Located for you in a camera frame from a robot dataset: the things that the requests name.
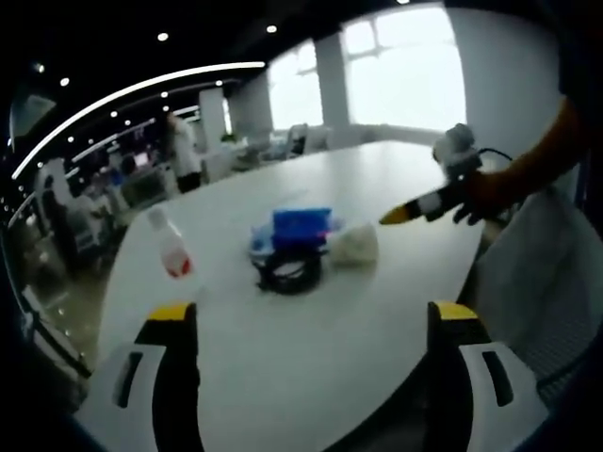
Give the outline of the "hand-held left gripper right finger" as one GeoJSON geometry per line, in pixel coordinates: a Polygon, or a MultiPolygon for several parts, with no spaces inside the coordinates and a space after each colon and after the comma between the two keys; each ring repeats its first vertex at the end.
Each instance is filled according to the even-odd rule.
{"type": "Polygon", "coordinates": [[[462,304],[428,304],[428,451],[514,451],[546,420],[533,372],[462,304]]]}

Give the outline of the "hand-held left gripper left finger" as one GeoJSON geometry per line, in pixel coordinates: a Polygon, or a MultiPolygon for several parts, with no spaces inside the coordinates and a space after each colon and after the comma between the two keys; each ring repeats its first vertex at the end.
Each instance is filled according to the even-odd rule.
{"type": "Polygon", "coordinates": [[[201,451],[197,307],[154,310],[93,373],[77,422],[104,451],[201,451]]]}

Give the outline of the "person's right hand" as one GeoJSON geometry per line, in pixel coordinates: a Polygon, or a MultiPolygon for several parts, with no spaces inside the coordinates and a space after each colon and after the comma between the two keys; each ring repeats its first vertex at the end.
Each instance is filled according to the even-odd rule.
{"type": "Polygon", "coordinates": [[[493,218],[515,203],[513,183],[504,172],[476,172],[464,183],[464,202],[455,212],[453,221],[463,220],[472,226],[482,219],[493,218]]]}

